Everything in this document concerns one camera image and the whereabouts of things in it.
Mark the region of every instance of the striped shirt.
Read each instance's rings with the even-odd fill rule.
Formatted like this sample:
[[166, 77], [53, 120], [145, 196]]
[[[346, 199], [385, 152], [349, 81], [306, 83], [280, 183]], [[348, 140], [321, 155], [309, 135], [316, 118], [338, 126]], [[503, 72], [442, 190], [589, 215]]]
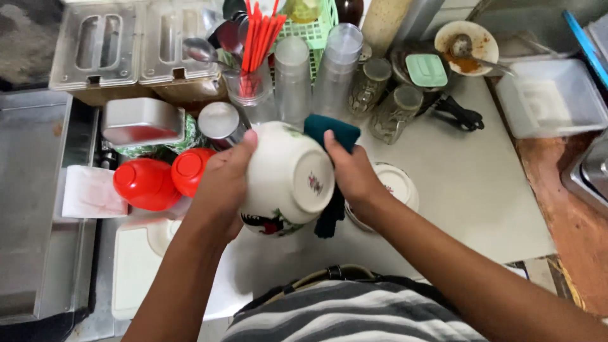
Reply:
[[240, 313], [222, 341], [486, 339], [448, 309], [401, 285], [324, 281]]

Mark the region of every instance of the blue edge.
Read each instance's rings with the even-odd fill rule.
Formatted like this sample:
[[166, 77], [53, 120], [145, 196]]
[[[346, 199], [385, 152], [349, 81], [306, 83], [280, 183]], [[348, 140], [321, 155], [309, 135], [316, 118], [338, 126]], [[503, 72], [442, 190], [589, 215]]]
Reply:
[[602, 80], [602, 83], [604, 83], [604, 86], [608, 89], [608, 72], [606, 72], [606, 70], [598, 59], [598, 51], [595, 48], [595, 45], [591, 42], [591, 40], [589, 40], [589, 37], [587, 37], [587, 34], [585, 34], [582, 27], [578, 24], [576, 18], [572, 15], [572, 13], [567, 10], [564, 10], [562, 15], [568, 22], [568, 25], [570, 25], [572, 32], [574, 32], [574, 35], [578, 40], [579, 44], [581, 45], [582, 51], [585, 53], [585, 56], [587, 56], [589, 63], [591, 63], [595, 72], [598, 74], [599, 79]]

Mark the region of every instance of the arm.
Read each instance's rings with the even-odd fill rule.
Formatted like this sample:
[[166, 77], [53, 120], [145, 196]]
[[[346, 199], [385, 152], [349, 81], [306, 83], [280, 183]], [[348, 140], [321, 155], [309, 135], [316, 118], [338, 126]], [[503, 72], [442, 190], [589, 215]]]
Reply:
[[190, 209], [123, 342], [196, 341], [219, 259], [243, 227], [237, 211], [256, 145], [255, 132], [248, 131], [239, 146], [209, 159]]
[[395, 199], [362, 147], [355, 147], [351, 156], [330, 131], [325, 147], [357, 218], [374, 227], [485, 337], [608, 341], [608, 327], [592, 316], [464, 246]]

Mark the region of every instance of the hand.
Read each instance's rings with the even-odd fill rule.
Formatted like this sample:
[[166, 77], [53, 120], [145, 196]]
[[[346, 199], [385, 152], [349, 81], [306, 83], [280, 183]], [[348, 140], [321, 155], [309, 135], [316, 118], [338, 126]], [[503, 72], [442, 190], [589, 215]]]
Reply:
[[245, 173], [257, 144], [257, 134], [248, 130], [240, 144], [211, 157], [188, 210], [226, 243], [243, 227], [238, 208], [245, 200]]
[[376, 176], [363, 147], [355, 145], [350, 155], [336, 140], [333, 131], [325, 131], [323, 138], [325, 149], [336, 168], [338, 187], [353, 207], [353, 213], [365, 223], [364, 213], [370, 212], [372, 204], [379, 200], [390, 200], [392, 196]]

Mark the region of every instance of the red container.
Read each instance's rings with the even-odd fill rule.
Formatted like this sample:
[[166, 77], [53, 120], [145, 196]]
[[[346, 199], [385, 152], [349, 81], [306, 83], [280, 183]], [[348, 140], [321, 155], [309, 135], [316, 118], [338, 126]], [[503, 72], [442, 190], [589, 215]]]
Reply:
[[191, 148], [180, 154], [171, 167], [171, 177], [175, 187], [183, 195], [194, 197], [207, 161], [216, 151], [210, 148]]
[[167, 210], [182, 196], [173, 185], [171, 165], [150, 158], [123, 163], [113, 181], [116, 192], [136, 208]]

